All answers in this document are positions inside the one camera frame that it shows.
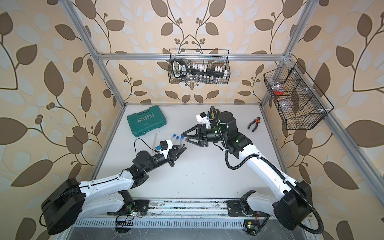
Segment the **clear test tube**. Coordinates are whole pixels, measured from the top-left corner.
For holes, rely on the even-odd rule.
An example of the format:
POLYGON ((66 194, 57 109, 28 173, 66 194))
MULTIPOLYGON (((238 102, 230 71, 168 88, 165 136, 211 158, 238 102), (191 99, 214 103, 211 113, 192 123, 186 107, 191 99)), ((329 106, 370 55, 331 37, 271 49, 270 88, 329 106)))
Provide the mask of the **clear test tube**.
POLYGON ((158 134, 157 133, 155 133, 155 136, 154 136, 154 141, 153 141, 153 147, 154 147, 154 149, 156 148, 156 146, 157 146, 157 138, 158 138, 158 134))
POLYGON ((180 137, 180 144, 179 144, 180 149, 184 147, 184 139, 181 139, 180 137))

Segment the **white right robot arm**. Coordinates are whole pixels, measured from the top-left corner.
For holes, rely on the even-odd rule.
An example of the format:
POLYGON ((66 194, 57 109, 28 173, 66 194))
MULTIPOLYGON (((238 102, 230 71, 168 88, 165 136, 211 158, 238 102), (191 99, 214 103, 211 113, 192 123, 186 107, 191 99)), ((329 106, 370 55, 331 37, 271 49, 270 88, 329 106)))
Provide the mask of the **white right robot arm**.
POLYGON ((183 132, 186 142, 199 147, 221 143, 226 166, 230 170, 249 166, 274 194, 264 197, 256 191, 247 192, 243 196, 244 212, 262 212, 276 217, 288 230, 301 227, 315 233, 315 230, 302 223, 314 210, 312 190, 308 183, 297 182, 271 163, 251 139, 239 132, 232 113, 215 109, 197 115, 196 119, 198 124, 183 132))

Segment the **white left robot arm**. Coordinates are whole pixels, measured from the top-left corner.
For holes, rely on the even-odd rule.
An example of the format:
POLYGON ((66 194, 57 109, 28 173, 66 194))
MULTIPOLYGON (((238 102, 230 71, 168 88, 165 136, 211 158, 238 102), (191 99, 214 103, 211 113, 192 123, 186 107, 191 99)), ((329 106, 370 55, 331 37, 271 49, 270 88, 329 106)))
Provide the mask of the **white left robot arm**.
POLYGON ((149 179, 148 173, 164 164, 174 166, 186 151, 175 146, 153 156, 140 151, 133 165, 120 173, 93 181, 78 182, 70 178, 61 184, 43 203, 42 216, 50 236, 70 228, 76 221, 100 214, 129 216, 135 210, 129 190, 149 179))

